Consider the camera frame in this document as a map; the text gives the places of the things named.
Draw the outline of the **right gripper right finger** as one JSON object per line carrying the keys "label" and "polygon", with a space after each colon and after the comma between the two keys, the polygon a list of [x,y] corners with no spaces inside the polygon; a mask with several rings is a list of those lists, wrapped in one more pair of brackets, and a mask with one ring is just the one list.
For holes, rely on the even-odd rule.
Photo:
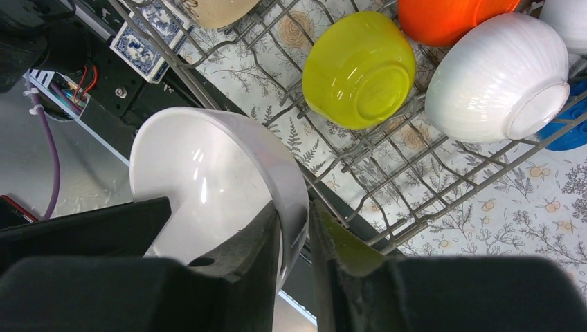
{"label": "right gripper right finger", "polygon": [[319,331],[389,331],[390,274],[382,255],[335,220],[319,200],[309,213]]}

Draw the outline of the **yellow-green bowl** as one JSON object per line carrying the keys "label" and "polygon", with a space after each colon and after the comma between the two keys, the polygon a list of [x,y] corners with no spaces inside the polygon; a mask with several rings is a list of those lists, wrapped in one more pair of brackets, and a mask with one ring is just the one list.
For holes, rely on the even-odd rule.
{"label": "yellow-green bowl", "polygon": [[368,129],[394,115],[416,76],[413,49],[383,13],[362,11],[331,25],[302,72],[308,107],[346,129]]}

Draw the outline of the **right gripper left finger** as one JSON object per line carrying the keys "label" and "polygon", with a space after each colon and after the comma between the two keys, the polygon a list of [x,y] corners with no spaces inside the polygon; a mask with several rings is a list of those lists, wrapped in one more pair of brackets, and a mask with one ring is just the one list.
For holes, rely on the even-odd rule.
{"label": "right gripper left finger", "polygon": [[189,265],[192,331],[270,331],[280,225],[269,201],[244,227]]}

